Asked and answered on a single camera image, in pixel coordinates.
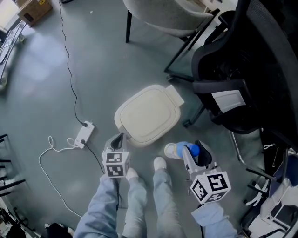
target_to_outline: shoe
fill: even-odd
[[[133,168],[129,168],[127,170],[127,173],[126,173],[126,179],[127,179],[127,181],[129,181],[132,178],[137,178],[137,177],[139,177],[139,176],[138,176],[137,172]]]
[[[154,160],[154,169],[159,170],[159,169],[167,169],[167,162],[164,160],[163,157],[156,157]]]
[[[67,232],[69,233],[69,235],[74,236],[75,235],[75,231],[73,229],[71,229],[70,227],[67,228]]]

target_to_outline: concrete floor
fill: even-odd
[[[0,95],[0,132],[9,134],[9,154],[14,171],[26,183],[15,187],[5,199],[29,220],[29,226],[44,233],[45,223],[62,223],[75,228],[79,217],[69,212],[52,188],[38,164],[39,155],[49,148],[48,136],[56,148],[67,147],[66,139],[75,138],[81,125],[74,115],[75,97],[70,89],[67,54],[61,32],[59,4],[35,28],[26,27],[26,42],[15,48],[10,62],[9,85]],[[74,89],[78,94],[77,112],[81,120],[94,123],[96,130],[89,146],[101,156],[107,139],[118,132],[114,123],[117,108],[136,92],[152,84],[169,85],[163,68],[182,45],[179,39],[163,34],[133,18],[131,42],[125,44],[126,8],[122,1],[75,0],[62,6],[64,31],[70,52],[70,68]],[[173,69],[190,73],[193,52],[173,65]],[[153,160],[164,156],[169,142],[201,139],[215,152],[223,170],[228,172],[231,192],[221,205],[239,229],[239,220],[246,211],[242,201],[247,183],[255,177],[240,166],[229,132],[213,124],[206,112],[195,126],[185,129],[181,122],[201,104],[192,93],[191,84],[173,81],[185,100],[179,123],[161,139],[143,149],[130,147],[134,167],[148,186],[146,220],[148,237],[156,235],[156,212],[152,196]],[[258,133],[238,138],[244,159],[261,159]],[[197,202],[187,194],[188,173],[182,161],[167,159],[173,179],[173,190],[180,220],[189,238],[200,237],[200,228],[191,217]],[[66,203],[83,215],[94,195],[100,168],[87,149],[62,153],[48,152],[42,164]],[[128,183],[121,183],[121,194],[127,204]],[[118,232],[124,226],[126,210],[118,212]]]

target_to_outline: power strip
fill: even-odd
[[[92,122],[85,121],[85,123],[88,126],[87,127],[82,126],[78,136],[75,139],[75,144],[81,149],[83,149],[85,147],[85,145],[81,143],[81,140],[84,140],[85,143],[87,143],[90,136],[91,136],[91,134],[92,134],[92,132],[93,132],[93,130],[94,130],[94,128],[95,128],[95,126],[93,125]]]

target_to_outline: plastic bottle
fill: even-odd
[[[182,149],[183,146],[187,146],[190,149],[192,156],[196,157],[200,154],[200,147],[192,143],[181,141],[179,143],[169,143],[164,148],[164,153],[168,158],[183,159]]]

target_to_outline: chair leg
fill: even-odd
[[[184,42],[186,42],[188,40],[187,37],[181,37],[180,39],[183,40]]]
[[[202,115],[204,110],[205,110],[205,106],[201,105],[192,119],[186,120],[183,122],[183,126],[187,128],[187,127],[193,125],[199,119],[199,117]]]
[[[10,194],[10,192],[6,192],[6,193],[3,193],[3,194],[0,194],[0,197],[4,197],[6,195]]]
[[[166,66],[166,68],[164,69],[164,72],[166,72],[170,68],[170,66],[174,63],[174,61],[178,58],[178,56],[186,48],[186,46],[188,46],[188,44],[194,39],[194,37],[196,36],[196,34],[197,34],[197,31],[194,31],[193,34],[188,37],[187,41],[184,42],[184,44],[179,49],[179,51],[175,54],[175,56],[173,57],[173,59],[171,60],[171,62]]]
[[[190,51],[192,49],[192,47],[194,46],[194,44],[197,42],[197,40],[201,37],[201,35],[206,31],[206,29],[208,28],[208,26],[211,24],[211,22],[214,20],[214,18],[217,16],[217,14],[220,12],[219,9],[214,10],[211,14],[213,15],[213,17],[211,18],[211,20],[203,27],[203,29],[199,32],[199,34],[196,36],[196,38],[192,41],[191,45],[188,48],[188,51]]]
[[[208,36],[205,40],[205,45],[211,44],[221,33],[224,32],[226,28],[227,26],[224,23],[217,26],[215,30],[210,34],[210,36]]]
[[[126,40],[125,40],[126,43],[129,43],[131,18],[132,18],[132,15],[131,15],[130,11],[127,11]]]
[[[3,139],[3,138],[6,137],[6,136],[7,136],[7,134],[1,135],[1,136],[0,136],[0,139]]]
[[[232,137],[232,141],[233,141],[233,144],[234,144],[234,147],[235,147],[235,150],[236,150],[236,154],[237,154],[238,160],[246,167],[246,169],[248,169],[247,171],[252,172],[254,174],[258,174],[258,175],[263,176],[263,177],[268,178],[268,179],[272,179],[273,181],[278,181],[276,179],[276,177],[273,177],[273,176],[265,173],[261,169],[246,164],[244,162],[244,160],[242,159],[242,156],[240,154],[240,150],[239,150],[239,147],[237,145],[237,142],[236,142],[236,138],[235,138],[234,133],[230,131],[230,134],[231,134],[231,137]]]
[[[5,190],[5,189],[7,189],[7,188],[14,187],[14,186],[16,186],[16,185],[18,185],[18,184],[24,183],[25,181],[26,181],[26,180],[22,179],[22,180],[13,182],[13,183],[11,183],[11,184],[3,185],[3,186],[0,187],[0,191]]]

